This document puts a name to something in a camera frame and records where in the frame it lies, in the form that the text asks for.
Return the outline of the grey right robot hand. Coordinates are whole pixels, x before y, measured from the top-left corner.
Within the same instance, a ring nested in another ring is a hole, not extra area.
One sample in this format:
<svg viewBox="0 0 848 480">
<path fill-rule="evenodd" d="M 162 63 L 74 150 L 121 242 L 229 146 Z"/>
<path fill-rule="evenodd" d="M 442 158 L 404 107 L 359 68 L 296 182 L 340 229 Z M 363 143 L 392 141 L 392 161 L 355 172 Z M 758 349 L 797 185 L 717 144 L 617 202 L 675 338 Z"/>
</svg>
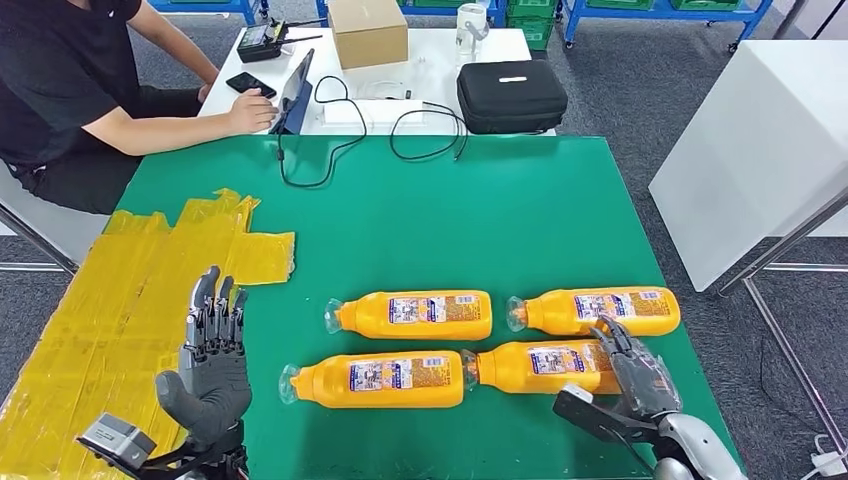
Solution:
<svg viewBox="0 0 848 480">
<path fill-rule="evenodd" d="M 614 412 L 640 421 L 682 410 L 682 401 L 661 357 L 606 313 L 590 328 L 608 357 L 621 392 Z"/>
</svg>

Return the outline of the person's right hand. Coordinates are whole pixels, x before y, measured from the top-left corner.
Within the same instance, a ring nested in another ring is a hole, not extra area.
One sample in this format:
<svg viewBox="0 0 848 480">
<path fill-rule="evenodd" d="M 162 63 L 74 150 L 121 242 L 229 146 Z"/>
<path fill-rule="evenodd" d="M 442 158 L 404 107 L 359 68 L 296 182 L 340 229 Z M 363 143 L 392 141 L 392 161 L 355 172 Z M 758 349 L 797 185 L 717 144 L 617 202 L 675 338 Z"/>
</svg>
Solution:
<svg viewBox="0 0 848 480">
<path fill-rule="evenodd" d="M 226 114 L 230 135 L 242 135 L 267 130 L 276 118 L 278 108 L 259 88 L 246 90 L 233 102 Z"/>
</svg>

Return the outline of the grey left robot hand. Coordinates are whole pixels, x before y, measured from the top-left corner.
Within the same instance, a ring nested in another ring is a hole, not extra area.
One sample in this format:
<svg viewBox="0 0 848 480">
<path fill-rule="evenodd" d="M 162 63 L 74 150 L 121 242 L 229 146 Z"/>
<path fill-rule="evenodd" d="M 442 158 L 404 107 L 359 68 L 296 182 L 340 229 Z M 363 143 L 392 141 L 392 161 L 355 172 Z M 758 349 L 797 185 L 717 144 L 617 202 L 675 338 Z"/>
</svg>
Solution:
<svg viewBox="0 0 848 480">
<path fill-rule="evenodd" d="M 231 300 L 234 280 L 219 281 L 220 274 L 213 265 L 193 287 L 178 370 L 154 381 L 159 405 L 203 449 L 235 429 L 252 400 L 243 341 L 247 292 L 238 288 Z"/>
</svg>

